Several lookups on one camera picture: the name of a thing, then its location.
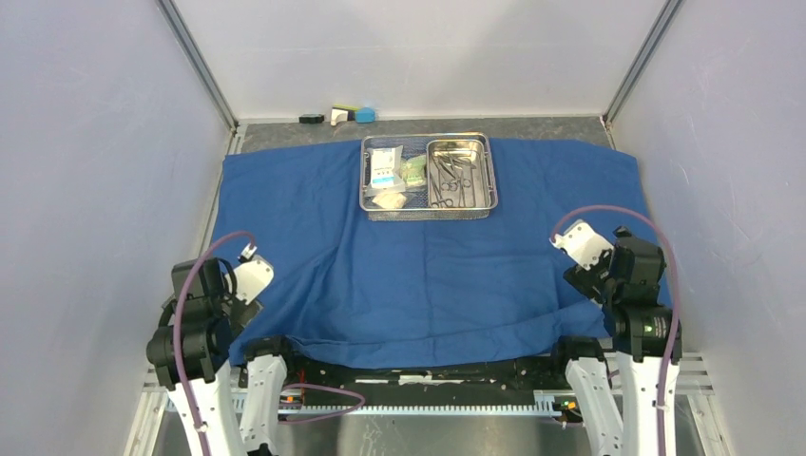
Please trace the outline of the blue surgical wrap cloth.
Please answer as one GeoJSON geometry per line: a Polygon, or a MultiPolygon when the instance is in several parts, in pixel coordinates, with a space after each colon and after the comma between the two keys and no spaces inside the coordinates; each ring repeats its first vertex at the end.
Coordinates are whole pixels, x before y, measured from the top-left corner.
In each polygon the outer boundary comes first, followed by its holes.
{"type": "Polygon", "coordinates": [[[654,238],[638,161],[587,142],[494,138],[499,195],[486,218],[372,221],[360,207],[357,141],[228,157],[214,235],[245,230],[275,277],[233,342],[283,335],[306,356],[355,369],[440,367],[602,338],[600,308],[563,278],[549,241],[570,211],[600,234],[654,238]]]}

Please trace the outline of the metal mesh tray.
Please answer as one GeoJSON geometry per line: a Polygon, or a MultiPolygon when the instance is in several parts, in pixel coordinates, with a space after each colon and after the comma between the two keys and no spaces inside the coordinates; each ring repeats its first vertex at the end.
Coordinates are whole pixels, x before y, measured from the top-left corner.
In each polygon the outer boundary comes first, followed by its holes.
{"type": "Polygon", "coordinates": [[[410,190],[405,188],[404,191],[399,192],[407,194],[409,199],[405,207],[398,210],[379,209],[377,206],[371,203],[373,196],[370,196],[367,193],[368,183],[370,179],[370,150],[372,148],[402,146],[403,147],[402,159],[404,161],[417,155],[423,155],[423,154],[426,155],[426,147],[428,143],[433,140],[450,138],[453,136],[465,136],[465,135],[484,135],[484,134],[480,132],[462,132],[462,133],[370,136],[365,138],[361,143],[359,205],[367,213],[369,219],[372,221],[477,219],[477,218],[451,218],[442,212],[429,209],[427,207],[429,180],[428,183],[423,187],[410,190]]]}

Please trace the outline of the green sterile packet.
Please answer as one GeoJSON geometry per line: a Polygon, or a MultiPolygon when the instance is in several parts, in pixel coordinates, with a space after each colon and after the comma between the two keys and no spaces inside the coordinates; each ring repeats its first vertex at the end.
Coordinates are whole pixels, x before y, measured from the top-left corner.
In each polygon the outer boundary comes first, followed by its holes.
{"type": "Polygon", "coordinates": [[[400,169],[401,178],[408,190],[423,187],[428,183],[427,164],[428,158],[425,154],[403,161],[400,169]]]}

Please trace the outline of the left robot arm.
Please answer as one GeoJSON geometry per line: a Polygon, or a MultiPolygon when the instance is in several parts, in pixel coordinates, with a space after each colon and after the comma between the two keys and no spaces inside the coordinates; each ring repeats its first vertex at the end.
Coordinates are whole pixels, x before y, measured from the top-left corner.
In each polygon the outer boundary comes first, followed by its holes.
{"type": "Polygon", "coordinates": [[[277,455],[282,387],[298,375],[298,361],[283,336],[247,343],[240,371],[246,391],[242,411],[232,392],[229,348],[261,311],[259,294],[274,277],[254,256],[232,266],[209,258],[193,277],[184,306],[169,300],[146,346],[160,386],[182,420],[193,455],[277,455]]]}

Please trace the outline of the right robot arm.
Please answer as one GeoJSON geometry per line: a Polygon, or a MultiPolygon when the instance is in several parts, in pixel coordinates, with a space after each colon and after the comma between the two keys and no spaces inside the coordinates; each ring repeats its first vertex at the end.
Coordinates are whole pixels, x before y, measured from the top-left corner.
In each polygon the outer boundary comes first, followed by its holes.
{"type": "Polygon", "coordinates": [[[620,228],[608,241],[578,219],[551,241],[574,262],[564,278],[601,306],[622,398],[593,337],[563,336],[548,363],[551,380],[571,388],[595,455],[674,455],[673,411],[680,373],[681,328],[660,303],[662,248],[620,228]]]}

